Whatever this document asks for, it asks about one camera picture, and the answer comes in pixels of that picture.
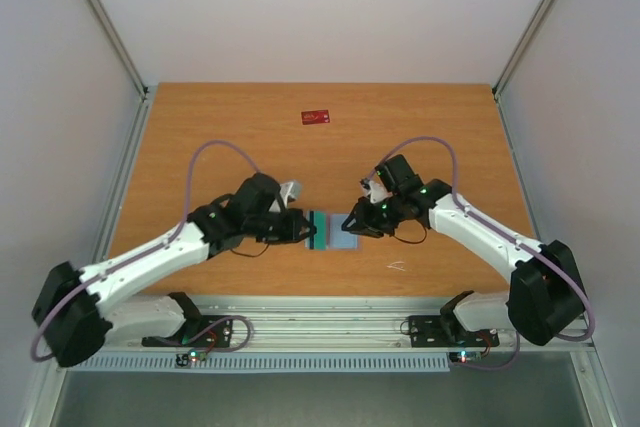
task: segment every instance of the brown table surface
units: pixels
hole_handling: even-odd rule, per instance
[[[331,122],[302,125],[300,112],[328,109]],[[440,136],[460,163],[460,192],[503,224],[530,235],[528,217],[502,124],[487,85],[434,84],[161,84],[152,107],[115,234],[112,255],[162,234],[181,213],[187,164],[210,139],[241,146],[279,182],[303,184],[294,204],[348,213],[358,181],[401,141]],[[445,149],[418,142],[403,152],[428,181],[451,180]],[[252,174],[235,152],[215,146],[196,166],[192,208],[235,192]],[[397,235],[420,238],[417,223]],[[257,253],[247,239],[238,250]],[[390,268],[402,261],[404,270]],[[429,232],[421,245],[363,238],[358,251],[274,246],[251,259],[222,254],[148,289],[240,295],[449,296],[492,292],[506,283],[455,241]]]

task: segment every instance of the gray wall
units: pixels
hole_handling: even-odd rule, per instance
[[[504,95],[534,217],[573,249],[595,342],[638,425],[640,0],[558,0]]]
[[[102,0],[148,84],[493,83],[539,0]]]
[[[49,268],[89,260],[136,94],[84,0],[0,0],[0,412],[17,425]]]

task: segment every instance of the purple cable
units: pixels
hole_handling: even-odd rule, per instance
[[[208,142],[205,142],[204,144],[202,144],[200,147],[198,147],[198,149],[193,153],[193,155],[191,156],[191,161],[189,162],[189,168],[187,170],[187,182],[186,182],[186,189],[185,189],[185,196],[184,196],[184,205],[182,208],[182,217],[180,218],[180,222],[178,223],[178,226],[176,227],[176,229],[174,230],[174,232],[169,236],[169,238],[167,239],[167,244],[173,242],[179,235],[180,232],[182,232],[182,229],[184,228],[186,222],[187,222],[187,215],[189,215],[189,206],[191,204],[191,184],[193,182],[193,171],[195,169],[195,165],[196,165],[196,160],[198,160],[198,156],[202,153],[202,151],[204,151],[206,148],[211,147],[212,145],[224,145],[226,147],[229,147],[233,150],[235,150],[237,153],[239,153],[242,157],[245,158],[245,160],[249,163],[249,165],[251,165],[251,167],[256,171],[256,172],[260,172],[260,169],[258,168],[258,166],[256,165],[256,163],[253,161],[253,159],[251,157],[249,157],[249,155],[243,151],[240,147],[238,147],[235,144],[232,144],[231,142],[228,142],[226,140],[210,140]],[[78,294],[80,294],[82,291],[84,291],[87,287],[89,287],[90,285],[95,284],[97,281],[101,280],[101,279],[106,279],[107,276],[114,274],[115,272],[119,271],[120,269],[123,269],[124,267],[131,265],[132,263],[143,259],[144,257],[153,254],[154,252],[157,252],[158,250],[162,249],[163,247],[166,247],[165,243],[159,243],[157,245],[154,245],[153,247],[149,247],[147,250],[144,250],[142,252],[140,252],[139,254],[134,255],[133,257],[129,257],[128,259],[123,260],[122,262],[119,262],[115,265],[113,265],[112,267],[109,267],[108,269],[106,269],[104,271],[103,274],[98,274],[95,277],[91,277],[89,280],[83,282],[82,284],[78,285],[75,289],[73,289],[71,292],[69,292],[67,295],[65,295],[60,302],[58,302],[52,309],[51,311],[47,314],[47,316],[44,318],[44,320],[42,321],[42,323],[40,324],[40,326],[38,327],[38,330],[36,331],[36,335],[33,338],[33,341],[31,342],[31,349],[30,349],[30,354],[31,354],[31,360],[33,360],[34,362],[45,362],[47,360],[50,360],[51,358],[53,358],[53,354],[49,353],[46,355],[38,355],[38,345],[40,344],[40,340],[42,339],[42,337],[44,336],[44,333],[46,332],[46,330],[49,328],[49,325],[51,325],[51,322],[53,322],[53,319],[55,319],[56,315],[58,315],[60,313],[60,311],[62,309],[64,309],[66,307],[66,305],[71,302]]]
[[[207,325],[206,328],[202,329],[200,332],[198,332],[196,335],[194,335],[193,337],[191,337],[189,340],[187,340],[184,343],[174,342],[172,340],[166,340],[166,339],[163,339],[162,337],[155,337],[155,339],[157,341],[159,341],[159,342],[162,342],[163,344],[172,345],[174,347],[188,347],[189,344],[191,344],[192,342],[195,342],[200,337],[202,337],[203,335],[207,334],[211,329],[217,327],[218,325],[222,324],[223,322],[226,322],[227,320],[237,320],[239,322],[242,322],[247,327],[247,335],[242,340],[242,342],[240,342],[235,347],[221,347],[219,349],[214,348],[212,350],[212,352],[229,353],[229,352],[236,352],[236,351],[238,351],[240,349],[245,348],[247,346],[247,344],[249,343],[249,340],[253,336],[254,329],[253,329],[253,324],[251,323],[251,321],[248,318],[246,318],[244,315],[227,315],[226,317],[222,317],[221,319],[218,319],[215,322]]]
[[[584,310],[585,310],[585,312],[587,314],[587,319],[588,319],[587,331],[584,334],[576,336],[576,337],[573,337],[573,336],[570,336],[570,335],[564,335],[564,334],[558,334],[558,335],[556,335],[556,337],[558,339],[568,340],[570,342],[583,342],[585,340],[590,339],[591,336],[593,335],[593,331],[596,328],[596,319],[595,319],[595,315],[593,313],[593,308],[591,307],[591,302],[589,302],[589,299],[587,299],[587,296],[582,291],[580,286],[571,277],[569,277],[566,273],[564,273],[560,269],[560,267],[558,267],[556,264],[551,262],[544,255],[542,255],[540,252],[536,252],[535,250],[533,250],[531,247],[529,247],[526,244],[518,244],[518,240],[515,237],[510,235],[508,232],[505,232],[504,230],[502,230],[497,225],[494,225],[492,222],[490,222],[490,221],[484,219],[483,217],[479,216],[478,214],[476,214],[473,210],[471,210],[472,206],[470,204],[465,206],[462,203],[462,201],[460,201],[460,199],[458,198],[458,159],[456,157],[456,153],[453,150],[453,147],[451,146],[451,144],[449,144],[446,140],[441,139],[439,137],[430,137],[430,136],[426,136],[426,135],[425,136],[420,136],[420,137],[413,137],[411,139],[405,140],[404,142],[402,142],[402,143],[398,144],[396,147],[394,147],[387,155],[385,155],[382,158],[382,160],[379,162],[379,164],[381,164],[382,162],[387,160],[389,157],[391,157],[393,154],[398,152],[405,145],[409,145],[409,144],[412,144],[413,142],[418,142],[418,141],[421,141],[421,140],[431,140],[431,141],[434,141],[434,142],[438,142],[439,144],[444,145],[446,147],[446,149],[449,151],[449,155],[451,155],[451,162],[453,164],[453,177],[452,177],[452,180],[451,180],[452,198],[453,198],[453,202],[456,204],[456,206],[465,215],[468,215],[472,219],[475,219],[480,224],[482,224],[485,227],[487,227],[488,229],[492,230],[493,232],[495,232],[497,235],[499,235],[500,237],[502,237],[506,241],[514,244],[517,249],[524,250],[527,254],[532,255],[537,260],[542,262],[545,266],[547,266],[549,269],[551,269],[556,275],[558,275],[558,277],[560,277],[562,280],[564,280],[567,283],[567,285],[571,288],[571,290],[573,290],[575,292],[575,294],[578,296],[578,298],[580,299],[580,301],[584,305]],[[369,172],[369,175],[367,176],[367,179],[371,180],[371,178],[373,178],[374,174],[375,174],[375,169],[372,170],[371,172]]]
[[[511,367],[516,362],[516,359],[518,358],[519,355],[520,355],[520,334],[516,332],[516,347],[513,351],[513,354],[511,354],[511,357],[509,358],[509,360],[507,360],[504,364],[474,365],[474,364],[467,364],[467,363],[463,364],[462,362],[453,363],[449,361],[449,365],[466,367],[467,369],[472,369],[472,370],[481,370],[483,372],[497,372],[500,370],[506,370],[509,367]]]

